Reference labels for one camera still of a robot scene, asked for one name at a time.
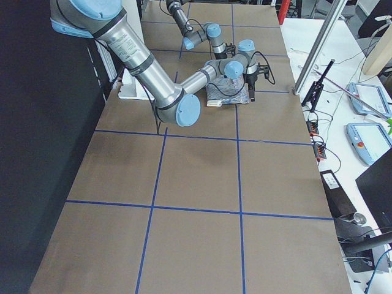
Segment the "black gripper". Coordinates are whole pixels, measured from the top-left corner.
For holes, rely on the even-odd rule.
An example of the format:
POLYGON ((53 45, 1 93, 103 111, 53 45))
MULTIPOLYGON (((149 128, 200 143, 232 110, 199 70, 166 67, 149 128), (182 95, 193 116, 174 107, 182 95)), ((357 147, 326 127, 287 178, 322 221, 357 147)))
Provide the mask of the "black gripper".
POLYGON ((246 83, 248 86, 248 93, 251 102, 255 101, 255 82, 257 81, 257 74, 252 73, 250 75, 246 75, 246 83))
POLYGON ((221 45, 219 47, 213 47, 213 52, 216 59, 227 58, 227 49, 225 45, 221 45))

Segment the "black monitor arm base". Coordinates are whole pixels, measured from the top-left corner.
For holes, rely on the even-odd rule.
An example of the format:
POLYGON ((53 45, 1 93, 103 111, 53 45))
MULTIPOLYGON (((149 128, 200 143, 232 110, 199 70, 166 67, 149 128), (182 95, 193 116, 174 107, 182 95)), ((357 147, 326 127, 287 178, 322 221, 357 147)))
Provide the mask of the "black monitor arm base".
POLYGON ((376 230, 358 225, 352 219, 334 219, 337 240, 343 250, 344 260, 354 273, 378 270, 387 273, 390 266, 382 257, 385 246, 391 244, 391 226, 376 230))

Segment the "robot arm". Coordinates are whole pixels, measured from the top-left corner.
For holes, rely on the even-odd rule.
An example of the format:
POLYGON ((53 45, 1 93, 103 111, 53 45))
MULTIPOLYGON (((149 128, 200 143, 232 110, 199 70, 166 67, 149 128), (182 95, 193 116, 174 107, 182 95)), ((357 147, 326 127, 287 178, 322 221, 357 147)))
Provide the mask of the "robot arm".
POLYGON ((188 1, 166 1, 168 13, 173 17, 183 36, 183 45, 192 50, 204 41, 208 41, 216 59, 227 58, 227 43, 224 42, 219 24, 207 22, 200 24, 197 20, 188 19, 182 6, 188 1))
POLYGON ((232 80, 240 75, 254 97, 258 65, 252 40, 238 44, 232 58, 216 23, 206 23, 194 31, 182 6, 184 1, 167 1, 169 14, 176 21, 183 44, 190 50, 208 40, 215 59, 180 84, 174 83, 127 22, 127 12, 121 1, 51 1, 51 25, 56 32, 104 41, 128 68, 131 76, 146 86, 154 97, 153 112, 165 123, 181 127, 193 125, 200 115, 200 101, 195 93, 209 82, 224 75, 232 80))

